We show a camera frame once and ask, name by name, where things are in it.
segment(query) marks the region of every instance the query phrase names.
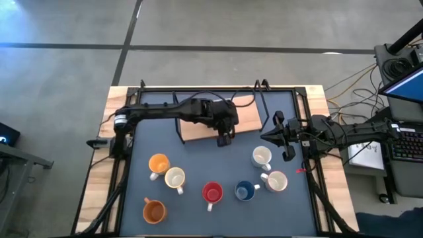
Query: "monitor screen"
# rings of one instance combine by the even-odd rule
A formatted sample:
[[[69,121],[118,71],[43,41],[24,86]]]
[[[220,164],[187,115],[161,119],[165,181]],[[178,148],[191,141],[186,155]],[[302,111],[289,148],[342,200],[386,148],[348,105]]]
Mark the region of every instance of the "monitor screen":
[[[0,122],[0,143],[15,146],[19,136],[20,132]]]
[[[383,87],[380,93],[388,97],[423,103],[423,67],[418,65],[412,73]]]

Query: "white paper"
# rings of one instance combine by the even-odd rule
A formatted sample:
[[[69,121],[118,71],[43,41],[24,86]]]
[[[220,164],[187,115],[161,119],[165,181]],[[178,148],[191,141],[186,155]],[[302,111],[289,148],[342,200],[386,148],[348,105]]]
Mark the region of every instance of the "white paper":
[[[353,157],[367,144],[368,142],[351,145],[348,147],[348,158]],[[351,159],[349,164],[383,170],[384,166],[381,153],[381,144],[378,142],[371,142],[366,149]]]

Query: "orange mug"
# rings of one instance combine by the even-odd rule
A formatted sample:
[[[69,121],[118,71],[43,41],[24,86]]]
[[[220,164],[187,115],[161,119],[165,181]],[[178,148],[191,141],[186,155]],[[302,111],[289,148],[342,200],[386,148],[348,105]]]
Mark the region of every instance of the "orange mug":
[[[144,198],[143,217],[147,223],[157,224],[166,218],[167,210],[162,202]]]
[[[167,159],[166,155],[155,154],[151,156],[148,167],[151,170],[150,180],[156,180],[159,175],[165,174],[171,167],[171,162]]]

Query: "concrete floor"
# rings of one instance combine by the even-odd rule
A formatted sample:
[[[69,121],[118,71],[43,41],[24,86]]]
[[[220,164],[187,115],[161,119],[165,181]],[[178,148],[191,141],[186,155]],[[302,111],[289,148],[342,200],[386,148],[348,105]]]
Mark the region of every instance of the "concrete floor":
[[[0,0],[0,42],[123,44],[135,0]],[[145,0],[132,44],[372,49],[422,17],[418,0]],[[67,235],[75,217],[120,50],[0,48],[0,121],[19,148],[54,160],[35,168],[13,220],[30,237]],[[129,51],[119,85],[329,85],[374,63],[371,55]],[[380,81],[377,71],[375,82]],[[331,97],[348,86],[327,92]],[[354,88],[371,88],[365,77]],[[346,104],[357,96],[346,93]],[[370,115],[371,107],[347,112]],[[349,122],[360,122],[359,118]],[[423,206],[380,204],[371,178],[348,175],[356,212],[398,216]]]

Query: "sticker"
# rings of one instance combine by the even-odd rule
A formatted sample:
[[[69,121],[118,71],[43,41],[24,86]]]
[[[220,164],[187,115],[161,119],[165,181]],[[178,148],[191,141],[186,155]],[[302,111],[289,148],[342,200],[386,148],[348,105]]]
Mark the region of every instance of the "sticker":
[[[411,129],[411,128],[399,128],[402,132],[416,132],[415,129]]]

